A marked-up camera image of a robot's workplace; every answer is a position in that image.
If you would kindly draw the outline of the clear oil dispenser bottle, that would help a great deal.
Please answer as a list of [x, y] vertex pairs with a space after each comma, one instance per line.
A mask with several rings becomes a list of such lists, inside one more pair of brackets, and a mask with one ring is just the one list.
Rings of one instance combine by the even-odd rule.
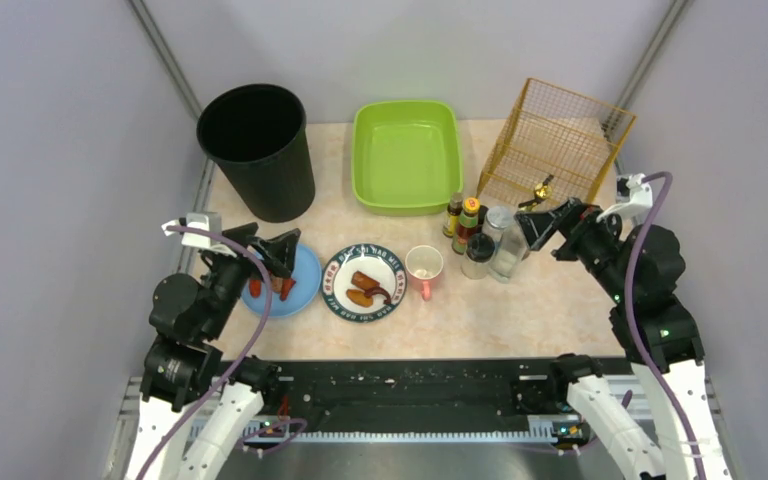
[[503, 231], [489, 267], [490, 275], [498, 282], [509, 283], [517, 267], [529, 255], [530, 245], [519, 223], [519, 217], [533, 211], [551, 196], [553, 179], [554, 176], [550, 174], [535, 186], [532, 198], [518, 204], [514, 222]]

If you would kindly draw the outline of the silver lid glass jar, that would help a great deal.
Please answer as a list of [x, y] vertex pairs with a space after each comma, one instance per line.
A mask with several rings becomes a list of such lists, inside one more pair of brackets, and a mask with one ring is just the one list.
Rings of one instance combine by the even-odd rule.
[[481, 232], [494, 242], [494, 250], [499, 244], [504, 231], [514, 223], [514, 212], [506, 206], [489, 207], [482, 224]]

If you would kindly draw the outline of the green label sauce bottle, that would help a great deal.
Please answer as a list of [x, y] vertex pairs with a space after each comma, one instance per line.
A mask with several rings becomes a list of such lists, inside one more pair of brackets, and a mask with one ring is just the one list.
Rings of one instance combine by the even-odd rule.
[[467, 197], [462, 203], [451, 247], [456, 254], [463, 255], [467, 249], [469, 238], [478, 230], [480, 201], [476, 197]]

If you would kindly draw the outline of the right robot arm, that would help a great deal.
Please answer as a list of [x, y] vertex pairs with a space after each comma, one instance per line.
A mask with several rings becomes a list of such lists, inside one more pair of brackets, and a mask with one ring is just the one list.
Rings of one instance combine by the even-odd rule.
[[595, 390], [598, 375], [582, 356], [565, 355], [556, 374], [568, 405], [590, 422], [628, 479], [729, 479], [732, 476], [709, 406], [705, 351], [696, 320], [675, 294], [685, 262], [680, 243], [654, 219], [664, 199], [652, 201], [644, 222], [621, 239], [615, 209], [571, 198], [544, 212], [516, 216], [529, 246], [540, 249], [561, 234], [558, 261], [578, 261], [613, 300], [609, 320], [648, 401], [657, 438], [651, 440], [615, 400]]

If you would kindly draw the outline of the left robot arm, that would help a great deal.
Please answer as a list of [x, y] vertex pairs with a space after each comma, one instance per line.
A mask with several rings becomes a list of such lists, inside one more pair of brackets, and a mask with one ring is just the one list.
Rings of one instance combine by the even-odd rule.
[[275, 365], [250, 356], [265, 328], [268, 299], [242, 353], [223, 367], [213, 346], [250, 280], [288, 281], [301, 233], [271, 239], [255, 222], [224, 230], [218, 215], [191, 213], [162, 226], [196, 249], [208, 271], [175, 273], [156, 286], [149, 323], [156, 337], [144, 359], [138, 426], [128, 479], [214, 479], [264, 408]]

